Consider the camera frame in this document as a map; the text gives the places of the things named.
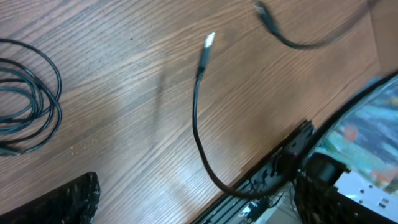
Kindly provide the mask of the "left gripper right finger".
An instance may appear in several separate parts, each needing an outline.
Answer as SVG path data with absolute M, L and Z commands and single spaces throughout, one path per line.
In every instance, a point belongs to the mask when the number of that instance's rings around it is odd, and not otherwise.
M 395 221 L 360 205 L 326 183 L 300 175 L 294 202 L 303 224 L 394 224 Z

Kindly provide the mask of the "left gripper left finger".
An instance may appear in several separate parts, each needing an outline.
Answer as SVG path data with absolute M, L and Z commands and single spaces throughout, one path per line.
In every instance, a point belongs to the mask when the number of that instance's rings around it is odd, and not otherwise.
M 93 223 L 100 195 L 97 174 L 87 172 L 35 200 L 2 214 L 1 223 Z

